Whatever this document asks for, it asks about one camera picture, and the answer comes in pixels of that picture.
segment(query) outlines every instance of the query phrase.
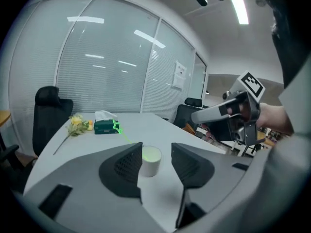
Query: person's arm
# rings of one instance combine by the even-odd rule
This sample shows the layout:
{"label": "person's arm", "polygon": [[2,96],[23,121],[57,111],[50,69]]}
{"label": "person's arm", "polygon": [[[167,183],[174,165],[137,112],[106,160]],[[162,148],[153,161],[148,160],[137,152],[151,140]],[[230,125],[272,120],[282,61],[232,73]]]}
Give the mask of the person's arm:
{"label": "person's arm", "polygon": [[270,128],[285,134],[294,133],[292,124],[286,114],[284,106],[260,104],[261,113],[256,122],[257,127]]}

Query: white cup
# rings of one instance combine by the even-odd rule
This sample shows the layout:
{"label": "white cup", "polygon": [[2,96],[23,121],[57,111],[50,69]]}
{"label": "white cup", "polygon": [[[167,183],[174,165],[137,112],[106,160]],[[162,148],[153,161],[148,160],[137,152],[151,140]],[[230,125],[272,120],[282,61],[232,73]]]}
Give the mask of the white cup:
{"label": "white cup", "polygon": [[159,171],[162,153],[153,146],[142,147],[142,165],[139,173],[145,177],[155,176]]}

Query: chair headrest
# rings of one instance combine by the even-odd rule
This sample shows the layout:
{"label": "chair headrest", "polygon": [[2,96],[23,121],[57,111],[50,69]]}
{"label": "chair headrest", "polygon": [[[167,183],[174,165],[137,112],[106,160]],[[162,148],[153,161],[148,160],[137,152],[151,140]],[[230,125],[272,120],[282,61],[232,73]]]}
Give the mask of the chair headrest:
{"label": "chair headrest", "polygon": [[35,95],[35,103],[39,106],[61,106],[58,97],[58,88],[55,86],[40,88]]}
{"label": "chair headrest", "polygon": [[202,107],[202,99],[186,98],[185,104],[194,107]]}

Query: green tissue box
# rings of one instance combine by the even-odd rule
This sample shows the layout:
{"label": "green tissue box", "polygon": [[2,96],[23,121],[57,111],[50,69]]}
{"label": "green tissue box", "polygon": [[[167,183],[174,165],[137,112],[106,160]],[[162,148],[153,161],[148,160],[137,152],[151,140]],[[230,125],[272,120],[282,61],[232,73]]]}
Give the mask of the green tissue box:
{"label": "green tissue box", "polygon": [[113,121],[96,121],[94,123],[94,132],[95,134],[115,134],[118,133],[117,130],[113,129]]}

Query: black office chair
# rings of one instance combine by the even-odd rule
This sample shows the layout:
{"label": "black office chair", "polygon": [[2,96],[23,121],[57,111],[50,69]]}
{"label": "black office chair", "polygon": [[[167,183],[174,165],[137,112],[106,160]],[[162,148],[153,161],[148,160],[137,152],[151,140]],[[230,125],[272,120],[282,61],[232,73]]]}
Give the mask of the black office chair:
{"label": "black office chair", "polygon": [[[185,104],[180,104],[178,106],[173,124],[182,129],[186,126],[186,123],[188,123],[193,130],[196,131],[199,124],[196,124],[191,120],[191,114],[199,111],[200,107],[202,107],[201,99],[186,98]],[[201,132],[197,132],[196,136],[202,138],[203,134]]]}
{"label": "black office chair", "polygon": [[[50,139],[63,126],[71,115],[73,101],[69,99],[60,99],[58,97],[58,88],[55,86],[45,86],[40,88],[35,95],[35,114],[33,129],[33,148],[37,156],[43,151]],[[7,153],[0,162],[14,155],[14,151]],[[17,173],[17,181],[12,181],[12,189],[23,193],[27,179],[33,168],[34,160],[25,168]]]}

